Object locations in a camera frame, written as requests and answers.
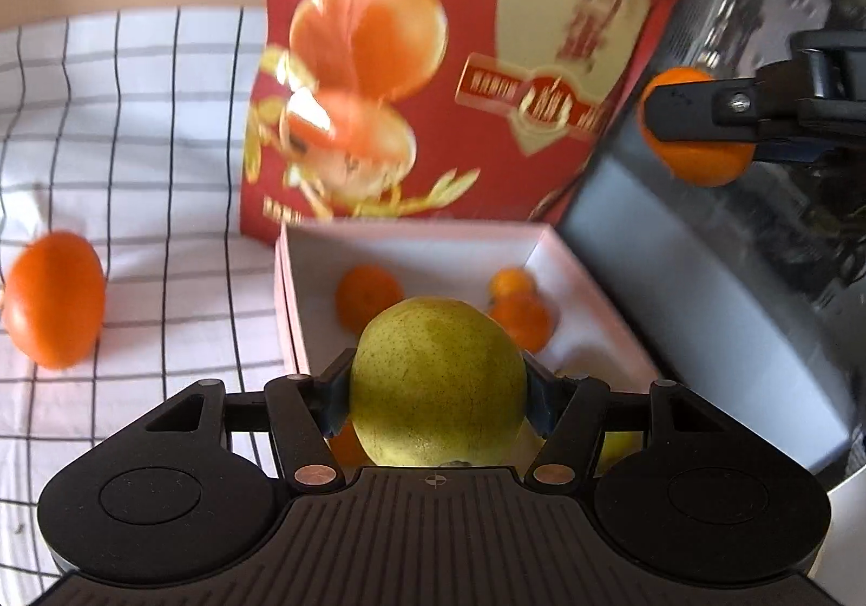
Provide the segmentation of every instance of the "metal surface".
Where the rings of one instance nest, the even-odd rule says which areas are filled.
[[[866,0],[681,0],[651,70],[753,75],[824,26],[866,28]],[[850,448],[866,363],[863,247],[823,215],[786,166],[714,189],[673,179],[632,111],[560,229],[676,375],[817,472]]]

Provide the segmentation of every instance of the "white box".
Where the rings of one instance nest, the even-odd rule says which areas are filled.
[[[553,339],[536,355],[596,376],[615,391],[646,393],[658,378],[650,358],[560,237],[547,225],[479,222],[304,223],[283,228],[276,245],[275,298],[287,373],[318,375],[358,340],[334,309],[339,280],[359,264],[379,264],[406,297],[447,296],[480,310],[488,282],[525,266],[559,312]]]

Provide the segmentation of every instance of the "orange slice image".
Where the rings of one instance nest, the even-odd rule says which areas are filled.
[[[294,93],[280,142],[300,177],[343,204],[377,199],[415,163],[415,136],[396,110],[338,90]]]
[[[393,102],[438,70],[448,22],[439,0],[302,0],[288,43],[320,88]]]

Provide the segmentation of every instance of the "copper rivet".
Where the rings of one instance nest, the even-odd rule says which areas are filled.
[[[308,464],[294,473],[294,480],[307,486],[324,486],[337,477],[337,472],[323,464]]]
[[[535,468],[533,476],[543,484],[562,485],[574,480],[574,470],[564,464],[543,464]]]

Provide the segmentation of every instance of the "checkered tablecloth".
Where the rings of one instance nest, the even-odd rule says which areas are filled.
[[[202,378],[283,372],[273,250],[238,234],[241,144],[261,10],[123,11],[0,33],[0,279],[33,237],[86,236],[104,332],[63,372],[0,329],[0,603],[58,577],[36,501],[63,466]],[[234,449],[274,475],[267,436]]]

